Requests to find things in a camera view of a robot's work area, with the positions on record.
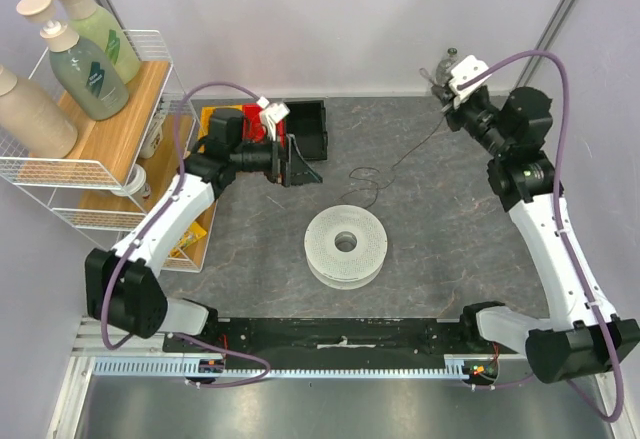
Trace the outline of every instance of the white wall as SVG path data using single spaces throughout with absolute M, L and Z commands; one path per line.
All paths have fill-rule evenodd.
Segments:
M 600 285 L 623 318 L 640 320 L 640 0 L 580 0 L 553 46 L 571 82 L 563 183 L 576 233 Z M 550 64 L 534 78 L 554 98 Z M 640 352 L 624 363 L 627 396 L 640 404 Z
M 38 28 L 0 1 L 0 64 L 27 75 L 44 50 Z M 45 436 L 78 321 L 91 244 L 0 179 L 2 437 Z
M 418 68 L 447 47 L 489 63 L 530 49 L 558 1 L 112 0 L 127 27 L 163 33 L 187 86 L 226 79 L 287 97 L 422 94 Z

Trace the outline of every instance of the green bottle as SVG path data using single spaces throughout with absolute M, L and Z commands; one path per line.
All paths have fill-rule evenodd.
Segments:
M 140 59 L 122 32 L 113 14 L 94 0 L 59 0 L 71 27 L 78 34 L 95 42 L 115 66 L 120 79 L 127 84 L 140 69 Z
M 129 91 L 111 61 L 96 44 L 53 19 L 52 0 L 22 0 L 17 10 L 44 24 L 40 36 L 49 46 L 53 74 L 90 118 L 107 119 L 126 105 Z

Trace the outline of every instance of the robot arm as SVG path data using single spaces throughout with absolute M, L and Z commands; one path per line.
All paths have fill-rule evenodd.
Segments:
M 468 56 L 451 71 L 448 86 L 433 86 L 432 91 L 445 106 L 449 127 L 453 131 L 464 128 L 493 156 L 487 167 L 489 184 L 527 244 L 542 281 L 550 318 L 535 319 L 504 304 L 487 303 L 466 307 L 463 321 L 472 325 L 472 335 L 526 356 L 542 382 L 606 372 L 611 365 L 591 310 L 594 304 L 585 296 L 554 220 L 555 169 L 541 149 L 552 125 L 551 100 L 541 91 L 521 87 L 514 89 L 498 109 L 491 104 L 483 81 L 468 90 L 457 89 L 487 69 L 484 62 Z M 560 198 L 560 207 L 563 232 L 578 256 L 622 360 L 640 341 L 640 329 L 635 319 L 618 318 L 573 234 L 564 197 Z
M 300 155 L 294 136 L 276 138 L 270 133 L 264 142 L 244 142 L 244 120 L 238 110 L 216 109 L 209 134 L 185 159 L 180 190 L 176 190 L 180 182 L 176 175 L 162 199 L 131 233 L 110 251 L 94 249 L 89 254 L 85 281 L 90 316 L 100 319 L 116 264 L 134 244 L 111 296 L 109 324 L 142 338 L 158 331 L 199 334 L 208 310 L 190 301 L 167 298 L 156 279 L 184 231 L 235 180 L 237 172 L 262 172 L 270 182 L 284 187 L 322 182 Z M 169 208 L 152 222 L 168 200 L 172 201 Z M 142 240 L 136 239 L 143 229 Z

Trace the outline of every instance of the black bin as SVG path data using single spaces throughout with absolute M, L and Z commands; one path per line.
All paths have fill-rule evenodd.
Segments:
M 327 119 L 324 101 L 286 102 L 289 115 L 285 119 L 287 134 L 296 136 L 300 154 L 307 161 L 327 159 Z

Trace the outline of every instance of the white round disc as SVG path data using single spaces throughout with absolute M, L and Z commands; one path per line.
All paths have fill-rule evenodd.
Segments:
M 304 235 L 307 263 L 314 276 L 336 289 L 356 289 L 380 272 L 387 233 L 369 211 L 334 206 L 313 218 Z

